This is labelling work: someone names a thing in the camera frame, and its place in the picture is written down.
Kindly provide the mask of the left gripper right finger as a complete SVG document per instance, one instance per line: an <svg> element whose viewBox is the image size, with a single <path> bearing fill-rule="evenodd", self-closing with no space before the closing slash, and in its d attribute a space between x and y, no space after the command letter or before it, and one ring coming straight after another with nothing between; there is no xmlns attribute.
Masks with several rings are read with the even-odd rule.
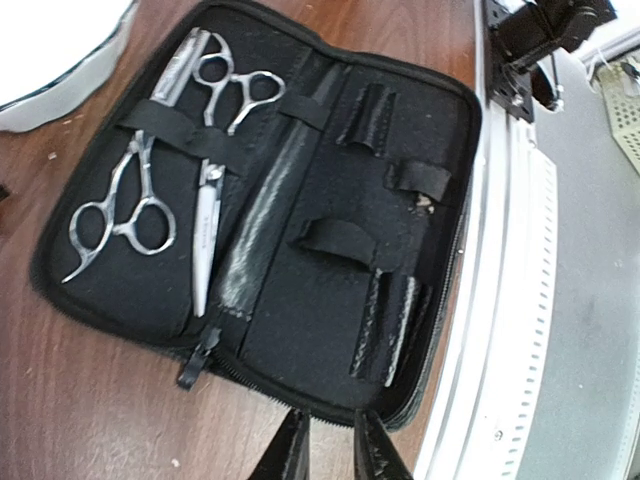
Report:
<svg viewBox="0 0 640 480"><path fill-rule="evenodd" d="M413 477L373 411L358 410L354 422L354 478L363 480Z"/></svg>

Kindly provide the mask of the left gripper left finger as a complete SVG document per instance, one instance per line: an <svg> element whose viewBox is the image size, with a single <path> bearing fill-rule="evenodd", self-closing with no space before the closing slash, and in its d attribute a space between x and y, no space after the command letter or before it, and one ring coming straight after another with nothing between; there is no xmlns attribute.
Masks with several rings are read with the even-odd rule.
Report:
<svg viewBox="0 0 640 480"><path fill-rule="evenodd" d="M310 416L291 409L249 480L307 480L310 472Z"/></svg>

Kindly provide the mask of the silver thinning scissors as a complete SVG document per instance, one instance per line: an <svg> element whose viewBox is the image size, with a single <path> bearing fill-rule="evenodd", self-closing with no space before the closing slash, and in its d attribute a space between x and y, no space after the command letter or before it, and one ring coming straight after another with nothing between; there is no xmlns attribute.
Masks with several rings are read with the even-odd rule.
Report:
<svg viewBox="0 0 640 480"><path fill-rule="evenodd" d="M154 87L151 99L161 105L173 107L189 81L210 90L204 109L204 124L214 123L216 107L228 85L240 88L242 102L234 119L227 127L233 136L251 112L280 100L286 91L284 80L267 70L238 73L232 51L218 33L195 27L184 38L173 54Z"/></svg>

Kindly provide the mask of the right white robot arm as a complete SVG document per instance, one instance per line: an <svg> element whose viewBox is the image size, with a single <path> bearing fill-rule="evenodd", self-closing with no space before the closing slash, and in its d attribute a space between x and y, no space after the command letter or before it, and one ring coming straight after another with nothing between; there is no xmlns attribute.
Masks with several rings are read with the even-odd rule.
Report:
<svg viewBox="0 0 640 480"><path fill-rule="evenodd" d="M558 49L571 53L617 18L606 0L528 1L491 29L505 63L518 73Z"/></svg>

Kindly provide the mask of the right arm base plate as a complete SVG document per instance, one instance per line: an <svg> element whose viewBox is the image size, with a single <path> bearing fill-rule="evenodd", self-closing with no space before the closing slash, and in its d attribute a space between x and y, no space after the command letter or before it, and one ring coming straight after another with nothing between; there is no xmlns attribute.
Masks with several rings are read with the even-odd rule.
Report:
<svg viewBox="0 0 640 480"><path fill-rule="evenodd" d="M481 1L480 12L486 98L515 119L532 124L534 107L529 73L516 72L494 36L496 27L511 13L499 1Z"/></svg>

